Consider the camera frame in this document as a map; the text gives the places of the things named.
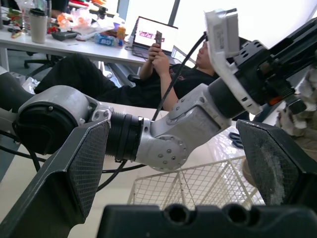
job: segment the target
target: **silver robot arm segment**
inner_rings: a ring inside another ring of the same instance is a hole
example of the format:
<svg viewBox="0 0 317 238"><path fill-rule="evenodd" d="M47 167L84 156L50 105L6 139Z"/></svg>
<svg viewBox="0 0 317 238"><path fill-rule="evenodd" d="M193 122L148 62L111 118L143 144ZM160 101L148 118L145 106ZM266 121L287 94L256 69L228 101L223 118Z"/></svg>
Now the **silver robot arm segment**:
<svg viewBox="0 0 317 238"><path fill-rule="evenodd" d="M191 152L231 125L201 84L178 100L171 112L157 121L144 119L135 162L158 171L181 167Z"/></svg>

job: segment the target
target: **man's hand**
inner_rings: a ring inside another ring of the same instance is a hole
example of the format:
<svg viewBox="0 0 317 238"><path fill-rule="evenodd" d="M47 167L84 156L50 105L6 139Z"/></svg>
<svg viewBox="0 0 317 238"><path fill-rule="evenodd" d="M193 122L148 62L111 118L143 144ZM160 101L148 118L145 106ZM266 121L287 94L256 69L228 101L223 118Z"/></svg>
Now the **man's hand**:
<svg viewBox="0 0 317 238"><path fill-rule="evenodd" d="M162 49L160 48L159 44L154 43L149 48L149 60L152 62L155 59L155 56L159 55L159 52L162 52Z"/></svg>
<svg viewBox="0 0 317 238"><path fill-rule="evenodd" d="M165 74L169 75L169 60L163 52L159 52L159 54L155 56L152 64L160 77Z"/></svg>

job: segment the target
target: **laptop screen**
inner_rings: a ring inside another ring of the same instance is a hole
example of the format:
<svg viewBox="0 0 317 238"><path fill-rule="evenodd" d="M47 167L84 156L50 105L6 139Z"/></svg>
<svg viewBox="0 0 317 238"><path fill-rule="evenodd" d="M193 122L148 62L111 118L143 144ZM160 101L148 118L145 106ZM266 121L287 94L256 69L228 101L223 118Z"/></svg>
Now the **laptop screen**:
<svg viewBox="0 0 317 238"><path fill-rule="evenodd" d="M139 16L137 21L134 44L150 47L155 43L157 31L162 33L163 51L172 52L177 37L178 28Z"/></svg>

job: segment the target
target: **black cable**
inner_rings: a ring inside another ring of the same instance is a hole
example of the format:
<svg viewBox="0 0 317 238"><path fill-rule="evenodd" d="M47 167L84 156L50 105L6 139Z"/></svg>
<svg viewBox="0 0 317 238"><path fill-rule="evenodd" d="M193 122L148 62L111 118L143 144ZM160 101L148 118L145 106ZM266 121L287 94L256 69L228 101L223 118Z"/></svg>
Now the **black cable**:
<svg viewBox="0 0 317 238"><path fill-rule="evenodd" d="M310 57L308 57L307 59L306 59L305 57L306 57L306 56L303 56L301 59L299 59L299 60L297 60L297 61L290 62L288 65L300 63L302 60L310 60L310 59L314 58L315 56L310 56Z"/></svg>
<svg viewBox="0 0 317 238"><path fill-rule="evenodd" d="M126 171L131 171L131 170L136 170L142 167L145 167L147 165L136 165L136 166L131 166L131 167L127 167L121 170L121 172L126 172ZM103 170L103 174L112 174L115 173L117 170Z"/></svg>
<svg viewBox="0 0 317 238"><path fill-rule="evenodd" d="M164 96L162 97L162 99L158 105L158 108L154 113L152 120L156 120L156 118L158 117L158 114L159 114L160 110L162 109L163 103L164 103L165 99L167 98L169 92L171 91L172 87L175 85L181 71L183 70L183 67L185 66L185 63L190 58L190 56L193 54L193 52L196 50L196 48L201 44L201 42L204 41L204 39L206 38L206 35L207 35L206 32L204 32L204 34L201 36L201 38L197 41L197 43L192 47L192 49L190 50L188 55L185 57L183 63L181 64L180 68L178 69L177 73L174 75L171 83L169 84L167 91L165 92Z"/></svg>
<svg viewBox="0 0 317 238"><path fill-rule="evenodd" d="M40 165L40 162L39 162L38 157L36 156L36 154L35 154L34 151L29 150L27 147L25 147L25 148L26 148L26 149L28 150L28 152L30 153L30 156L31 156L31 158L32 158L32 160L33 160L33 164L34 164L34 167L35 167L35 169L36 169L36 172L38 172L38 171L40 170L40 168L41 168L41 165Z"/></svg>
<svg viewBox="0 0 317 238"><path fill-rule="evenodd" d="M0 130L0 134L1 134L1 135L4 135L4 136L6 136L6 137L9 137L9 138L11 138L11 139L13 139L13 140L15 140L15 141L19 141L18 137L16 137L15 135L10 134L10 133L8 133L8 132L5 132L5 131L3 131L3 130ZM10 154L13 154L13 155L22 156L22 157L25 157L25 158L27 158L27 159L32 159L32 160L33 160L33 164L34 164L34 166L35 166L35 169L36 169L36 171L38 171L38 170L41 168L39 162L43 162L43 163L44 163L44 162L46 161L46 159L38 158L38 157L36 156L36 154L35 154L33 151L29 150L27 147L26 147L26 149L28 150L28 152L30 153L30 155L24 154L24 153L22 153L22 152L10 150L10 149L8 149L8 148L5 148L5 147L3 147L3 146L0 146L0 150L3 150L3 151L5 151L5 152L7 152L7 153L10 153Z"/></svg>
<svg viewBox="0 0 317 238"><path fill-rule="evenodd" d="M120 173L123 169L123 166L127 163L127 161L123 161L120 166L118 167L118 169L115 170L115 172L103 183L101 184L98 188L97 188L97 192L99 192L101 189L103 189L104 187L106 187L109 183L112 182L112 180L114 180L114 178L118 175L118 173Z"/></svg>
<svg viewBox="0 0 317 238"><path fill-rule="evenodd" d="M4 146L1 146L1 145L0 145L0 150L3 150L5 152L13 154L13 155L22 156L22 157L27 158L27 159L32 159L32 157L30 155L27 155L27 154L24 154L22 152L18 152L18 151L14 151L14 150L5 148ZM43 158L38 158L38 160L40 162L43 162L43 163L46 161L46 159L43 159Z"/></svg>

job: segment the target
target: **black pants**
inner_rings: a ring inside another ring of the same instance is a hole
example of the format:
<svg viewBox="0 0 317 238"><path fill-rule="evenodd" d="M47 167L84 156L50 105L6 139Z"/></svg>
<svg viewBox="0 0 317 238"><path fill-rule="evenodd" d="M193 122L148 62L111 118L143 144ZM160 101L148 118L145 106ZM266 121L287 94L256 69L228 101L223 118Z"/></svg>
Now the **black pants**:
<svg viewBox="0 0 317 238"><path fill-rule="evenodd" d="M119 90L87 57L81 54L73 54L58 62L34 91L41 93L56 85L76 88L92 98L109 103L115 103Z"/></svg>

